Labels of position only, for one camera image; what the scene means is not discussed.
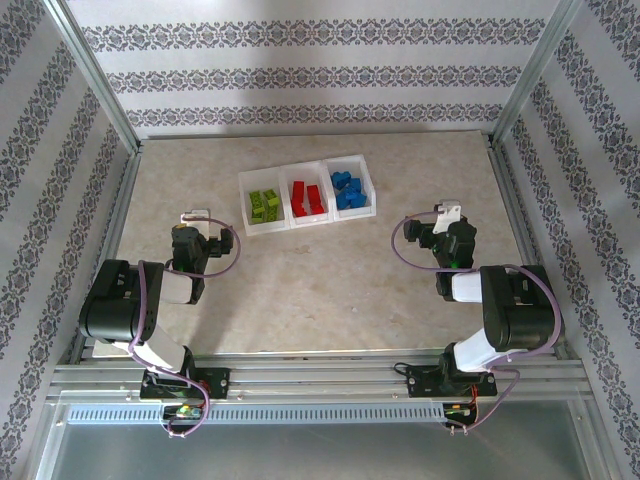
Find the grey metal sheet panel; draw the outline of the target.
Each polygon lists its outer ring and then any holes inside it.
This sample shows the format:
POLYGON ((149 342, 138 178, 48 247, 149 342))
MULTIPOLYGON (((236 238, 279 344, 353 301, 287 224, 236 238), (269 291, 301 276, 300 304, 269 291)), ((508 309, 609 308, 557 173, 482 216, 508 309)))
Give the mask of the grey metal sheet panel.
POLYGON ((594 405, 506 403, 469 434, 436 423, 254 424, 172 439, 59 410, 27 480, 623 480, 594 405))

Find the aluminium frame corner post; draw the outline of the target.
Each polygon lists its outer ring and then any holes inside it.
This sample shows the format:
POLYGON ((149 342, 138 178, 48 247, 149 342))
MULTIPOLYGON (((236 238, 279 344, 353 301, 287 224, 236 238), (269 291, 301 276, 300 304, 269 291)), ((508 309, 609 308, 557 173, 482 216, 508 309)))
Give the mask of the aluminium frame corner post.
POLYGON ((141 141, 114 93, 66 0, 41 0, 68 46, 88 86, 93 90, 126 150, 137 153, 141 141))
POLYGON ((496 126, 489 135, 490 145, 494 150, 498 148, 499 143, 504 141, 505 136, 515 123, 581 4, 582 0, 559 0, 507 100, 496 126))

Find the aluminium frame side rail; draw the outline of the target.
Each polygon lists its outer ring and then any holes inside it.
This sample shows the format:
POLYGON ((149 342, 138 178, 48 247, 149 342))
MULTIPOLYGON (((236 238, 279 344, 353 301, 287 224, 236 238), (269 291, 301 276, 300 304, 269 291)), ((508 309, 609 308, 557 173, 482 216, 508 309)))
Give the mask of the aluminium frame side rail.
POLYGON ((123 230, 123 222, 126 219, 125 203, 131 198, 132 185, 135 182, 137 169, 143 153, 143 145, 131 154, 123 167, 123 171, 117 184, 117 189, 112 199, 111 207, 106 218, 105 230, 101 237, 100 249, 91 271, 90 281, 86 293, 89 293, 102 262, 115 255, 118 249, 123 230))
POLYGON ((508 155, 502 144, 496 142, 492 135, 485 135, 484 138, 521 258, 525 264, 540 264, 547 267, 508 155))

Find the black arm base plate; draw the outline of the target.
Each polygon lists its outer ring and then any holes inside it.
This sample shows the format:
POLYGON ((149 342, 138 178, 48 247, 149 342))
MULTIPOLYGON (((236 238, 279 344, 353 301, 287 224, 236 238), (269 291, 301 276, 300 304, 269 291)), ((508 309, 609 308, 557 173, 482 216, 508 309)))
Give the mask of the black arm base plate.
MULTIPOLYGON (((184 376, 200 384, 210 399, 226 399, 230 385, 227 368, 195 368, 184 376)), ((140 388, 141 400, 203 400, 202 392, 185 382, 166 374, 145 371, 140 388)))
POLYGON ((410 398, 495 397, 495 377, 486 372, 460 372, 444 368, 412 366, 406 370, 410 398))

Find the wide aluminium base rail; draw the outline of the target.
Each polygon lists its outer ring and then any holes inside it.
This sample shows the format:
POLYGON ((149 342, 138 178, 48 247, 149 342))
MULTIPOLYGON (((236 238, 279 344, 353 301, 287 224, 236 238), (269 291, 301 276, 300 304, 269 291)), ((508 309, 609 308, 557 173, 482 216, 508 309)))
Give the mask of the wide aluminium base rail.
MULTIPOLYGON (((337 403, 339 401, 404 402, 402 363, 433 366, 435 349, 327 352, 270 352, 200 356, 199 367, 230 371, 231 403, 337 403)), ((521 373, 511 401, 591 400, 594 397, 583 363, 552 354, 515 360, 521 373)), ((62 365, 46 395, 49 403, 136 403, 143 369, 124 357, 89 358, 62 365)))

